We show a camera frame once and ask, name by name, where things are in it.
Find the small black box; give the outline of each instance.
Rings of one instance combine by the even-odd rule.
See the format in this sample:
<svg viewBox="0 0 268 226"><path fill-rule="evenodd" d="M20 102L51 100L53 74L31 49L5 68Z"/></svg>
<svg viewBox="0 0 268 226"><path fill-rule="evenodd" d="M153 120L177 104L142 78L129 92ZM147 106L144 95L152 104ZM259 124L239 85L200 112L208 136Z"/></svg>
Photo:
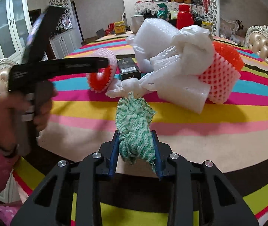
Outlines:
<svg viewBox="0 0 268 226"><path fill-rule="evenodd" d="M132 58L119 59L117 61L121 80L129 78L141 79L141 71Z"/></svg>

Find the striped tablecloth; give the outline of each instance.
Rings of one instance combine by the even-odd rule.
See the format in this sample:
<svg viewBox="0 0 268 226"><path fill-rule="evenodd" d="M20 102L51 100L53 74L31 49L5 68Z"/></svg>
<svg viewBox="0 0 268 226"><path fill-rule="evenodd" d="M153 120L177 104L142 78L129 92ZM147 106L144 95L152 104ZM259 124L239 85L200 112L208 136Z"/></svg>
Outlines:
<svg viewBox="0 0 268 226"><path fill-rule="evenodd" d="M268 225L268 65L238 44L215 40L231 44L245 62L229 100L223 105L207 101L198 115L159 99L156 93L145 95L157 112L151 130L187 160L213 161L260 225ZM86 57L101 47L112 50L117 58L135 57L124 37L104 37L66 58ZM51 122L39 139L39 145L52 153L38 147L16 165L14 175L21 193L30 194L59 160L80 161L97 151L116 129L118 99L90 91L85 74L52 81L59 94L54 98ZM100 185L103 225L166 225L170 185L159 182L142 161L130 166L119 159L117 172L112 182ZM196 203L194 210L198 225Z"/></svg>

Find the red thermos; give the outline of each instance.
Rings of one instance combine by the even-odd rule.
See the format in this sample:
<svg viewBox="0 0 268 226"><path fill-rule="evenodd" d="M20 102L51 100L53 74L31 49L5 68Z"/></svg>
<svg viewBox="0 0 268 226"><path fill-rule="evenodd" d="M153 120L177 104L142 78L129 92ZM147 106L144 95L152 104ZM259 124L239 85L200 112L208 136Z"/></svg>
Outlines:
<svg viewBox="0 0 268 226"><path fill-rule="evenodd" d="M180 4L177 16L177 28L182 29L190 25L194 25L194 18L191 14L190 6L188 4Z"/></svg>

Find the human hand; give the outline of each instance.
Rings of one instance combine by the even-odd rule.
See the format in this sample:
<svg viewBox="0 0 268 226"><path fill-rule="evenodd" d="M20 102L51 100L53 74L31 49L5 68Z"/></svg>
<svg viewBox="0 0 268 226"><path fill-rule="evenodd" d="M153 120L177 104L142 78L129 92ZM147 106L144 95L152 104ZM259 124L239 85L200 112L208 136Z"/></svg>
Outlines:
<svg viewBox="0 0 268 226"><path fill-rule="evenodd" d="M55 97L57 91L54 90L52 96ZM12 109L26 112L30 103L26 100L25 95L20 92L11 94L3 93L0 96L0 148L11 151L16 146L15 127L13 123ZM35 116L34 124L38 131L42 131L47 126L50 110L52 109L51 99L43 104L40 108L39 115Z"/></svg>

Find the silver bolt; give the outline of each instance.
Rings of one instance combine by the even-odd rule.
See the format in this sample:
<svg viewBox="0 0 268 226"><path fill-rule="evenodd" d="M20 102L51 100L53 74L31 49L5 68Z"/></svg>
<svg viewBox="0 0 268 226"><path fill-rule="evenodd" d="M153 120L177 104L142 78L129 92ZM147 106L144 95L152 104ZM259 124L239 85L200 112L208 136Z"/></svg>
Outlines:
<svg viewBox="0 0 268 226"><path fill-rule="evenodd" d="M64 167L64 166L66 166L66 164L67 164L67 162L64 160L58 162L59 167Z"/></svg>
<svg viewBox="0 0 268 226"><path fill-rule="evenodd" d="M101 153L100 153L100 152L95 152L95 153L93 153L92 157L93 157L94 159L98 159L98 158L101 157Z"/></svg>
<svg viewBox="0 0 268 226"><path fill-rule="evenodd" d="M212 161L205 161L205 166L212 167L213 166L213 162Z"/></svg>
<svg viewBox="0 0 268 226"><path fill-rule="evenodd" d="M172 153L172 154L169 155L169 157L170 157L171 159L173 159L173 160L176 160L176 159L179 158L179 155L178 155L177 153Z"/></svg>

